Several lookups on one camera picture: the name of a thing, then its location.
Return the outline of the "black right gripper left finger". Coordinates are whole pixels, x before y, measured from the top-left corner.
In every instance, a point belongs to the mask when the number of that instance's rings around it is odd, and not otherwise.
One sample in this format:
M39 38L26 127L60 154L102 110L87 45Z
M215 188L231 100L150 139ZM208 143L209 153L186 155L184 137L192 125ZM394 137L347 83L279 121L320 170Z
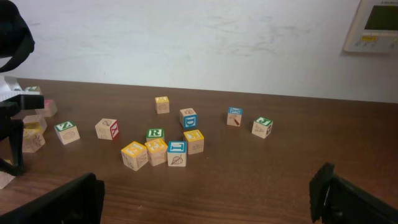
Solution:
M100 223L104 182L87 173L1 215L7 223Z

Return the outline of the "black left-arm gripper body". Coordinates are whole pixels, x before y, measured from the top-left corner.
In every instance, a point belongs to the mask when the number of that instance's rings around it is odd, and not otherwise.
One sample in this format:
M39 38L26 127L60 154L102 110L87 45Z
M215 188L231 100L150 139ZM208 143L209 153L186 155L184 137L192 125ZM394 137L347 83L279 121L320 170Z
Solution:
M21 110L44 108L44 96L38 91L23 90L17 78L1 75L1 140L9 137L19 126L11 118Z

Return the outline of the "yellow C block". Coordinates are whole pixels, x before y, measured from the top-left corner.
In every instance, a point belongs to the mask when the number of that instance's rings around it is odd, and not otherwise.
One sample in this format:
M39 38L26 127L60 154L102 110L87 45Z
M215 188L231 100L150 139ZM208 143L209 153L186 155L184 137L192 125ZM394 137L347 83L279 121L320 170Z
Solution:
M14 178L15 176L0 171L0 189L5 188Z

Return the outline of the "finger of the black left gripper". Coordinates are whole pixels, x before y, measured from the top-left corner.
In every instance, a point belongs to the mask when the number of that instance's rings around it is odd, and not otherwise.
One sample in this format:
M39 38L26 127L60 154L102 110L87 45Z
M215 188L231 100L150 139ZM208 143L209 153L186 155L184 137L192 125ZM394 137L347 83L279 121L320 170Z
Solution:
M13 176L24 173L22 156L24 123L20 119L6 119L1 121L1 141L8 139L11 147L13 165L1 158L1 171Z

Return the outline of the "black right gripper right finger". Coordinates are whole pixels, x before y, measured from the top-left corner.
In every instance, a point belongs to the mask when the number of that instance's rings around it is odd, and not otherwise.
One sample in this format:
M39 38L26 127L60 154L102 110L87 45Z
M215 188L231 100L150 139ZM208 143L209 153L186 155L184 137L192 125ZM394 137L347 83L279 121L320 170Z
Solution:
M397 210L334 173L325 163L309 183L310 216L322 223L397 224Z

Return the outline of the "green R block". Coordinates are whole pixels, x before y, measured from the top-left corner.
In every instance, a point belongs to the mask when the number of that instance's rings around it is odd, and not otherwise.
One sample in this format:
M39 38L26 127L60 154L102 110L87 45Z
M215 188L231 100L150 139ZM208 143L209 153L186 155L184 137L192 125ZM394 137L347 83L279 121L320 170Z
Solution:
M147 130L146 141L149 142L154 139L165 140L165 131L163 128L152 128Z

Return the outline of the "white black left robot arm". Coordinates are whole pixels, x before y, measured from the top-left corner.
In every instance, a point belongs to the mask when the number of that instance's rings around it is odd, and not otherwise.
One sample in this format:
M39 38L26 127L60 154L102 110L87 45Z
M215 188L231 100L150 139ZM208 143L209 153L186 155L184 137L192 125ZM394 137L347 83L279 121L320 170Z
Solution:
M22 64L34 51L34 39L17 6L1 0L1 58L9 60L1 66L1 73ZM13 165L1 160L1 171L13 176L24 173L22 143L24 123L12 119L22 110L44 108L44 96L37 91L24 91L17 78L1 75L1 140L9 140Z

